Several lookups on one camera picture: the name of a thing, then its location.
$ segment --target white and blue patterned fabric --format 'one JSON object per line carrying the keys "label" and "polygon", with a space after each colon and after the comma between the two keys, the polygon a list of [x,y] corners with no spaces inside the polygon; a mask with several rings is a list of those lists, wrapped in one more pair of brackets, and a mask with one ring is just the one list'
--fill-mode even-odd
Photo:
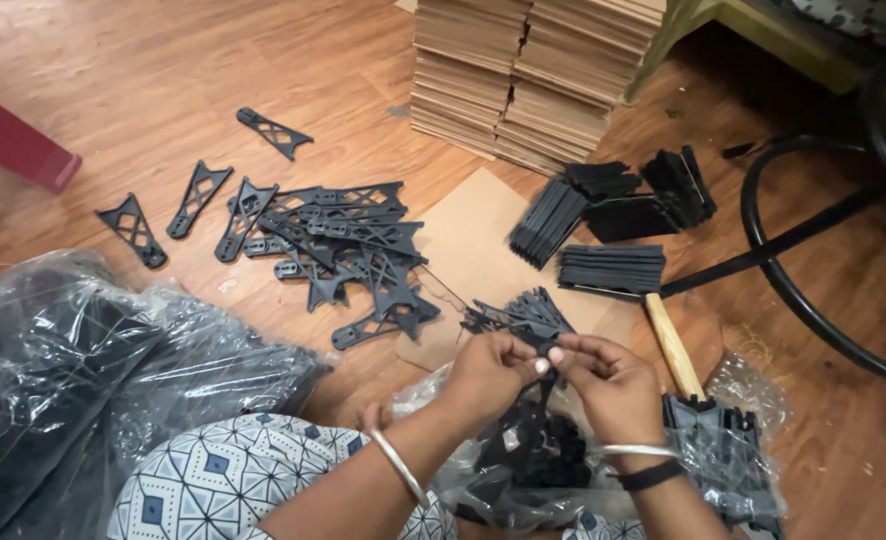
{"label": "white and blue patterned fabric", "polygon": [[[187,431],[139,463],[113,509],[110,540],[273,540],[257,523],[369,442],[354,429],[251,414]],[[400,540],[456,540],[432,492]],[[564,540],[644,539],[638,521],[584,513]]]}

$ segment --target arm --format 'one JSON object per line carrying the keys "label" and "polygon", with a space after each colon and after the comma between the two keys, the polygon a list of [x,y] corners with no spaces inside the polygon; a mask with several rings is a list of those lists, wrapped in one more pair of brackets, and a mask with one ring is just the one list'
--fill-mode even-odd
{"label": "arm", "polygon": [[[629,350],[598,337],[567,334],[562,348],[549,351],[556,366],[583,400],[599,440],[607,444],[665,446],[663,407],[652,366]],[[621,475],[640,472],[665,457],[615,456]],[[646,536],[651,540],[727,540],[730,536],[682,476],[631,493]]]}
{"label": "arm", "polygon": [[[505,333],[474,336],[439,397],[385,431],[421,486],[460,443],[495,421],[522,387],[549,369],[535,356]],[[400,534],[416,502],[382,449],[367,444],[270,512],[259,528],[276,540],[387,540]]]}

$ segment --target fingernail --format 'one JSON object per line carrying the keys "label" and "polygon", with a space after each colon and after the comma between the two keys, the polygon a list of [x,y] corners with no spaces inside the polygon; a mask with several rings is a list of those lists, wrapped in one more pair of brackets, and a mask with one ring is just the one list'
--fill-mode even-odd
{"label": "fingernail", "polygon": [[542,375],[549,371],[549,362],[547,362],[545,358],[539,358],[536,360],[536,363],[533,364],[533,367],[536,368],[536,373]]}
{"label": "fingernail", "polygon": [[546,357],[549,359],[550,362],[558,364],[563,361],[563,350],[559,347],[553,347],[546,354]]}

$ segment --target silver bangle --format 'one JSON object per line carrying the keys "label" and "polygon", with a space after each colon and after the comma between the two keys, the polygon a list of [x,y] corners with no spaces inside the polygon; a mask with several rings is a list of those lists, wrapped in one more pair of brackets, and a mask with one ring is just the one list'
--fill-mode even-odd
{"label": "silver bangle", "polygon": [[666,456],[668,458],[676,458],[677,460],[683,458],[675,449],[644,444],[604,444],[599,447],[599,453],[604,456],[646,454],[648,456]]}
{"label": "silver bangle", "polygon": [[373,427],[370,429],[370,436],[377,442],[379,448],[382,448],[386,457],[389,458],[391,463],[393,463],[393,466],[396,467],[396,470],[400,473],[403,481],[409,486],[409,491],[413,492],[413,495],[419,500],[420,507],[423,507],[424,510],[429,510],[429,497],[426,497],[426,492],[420,487],[420,483],[416,481],[416,477],[413,476],[412,472],[409,472],[409,468],[406,467],[406,464],[402,462],[402,458],[396,453],[396,449],[393,448],[393,446],[389,444],[389,441],[386,440],[386,437],[383,436],[382,431]]}

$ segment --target wooden handle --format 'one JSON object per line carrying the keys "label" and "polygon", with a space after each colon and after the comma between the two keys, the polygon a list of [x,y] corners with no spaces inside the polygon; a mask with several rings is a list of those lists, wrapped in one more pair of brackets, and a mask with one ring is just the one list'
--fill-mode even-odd
{"label": "wooden handle", "polygon": [[683,348],[683,342],[680,341],[673,322],[669,320],[659,294],[651,292],[646,295],[646,311],[649,313],[653,330],[656,331],[656,338],[660,340],[660,347],[663,349],[666,364],[669,365],[669,372],[673,374],[676,386],[686,398],[695,394],[701,402],[704,402],[706,394],[703,393],[703,387],[695,370],[692,369],[692,362],[689,361],[689,354]]}

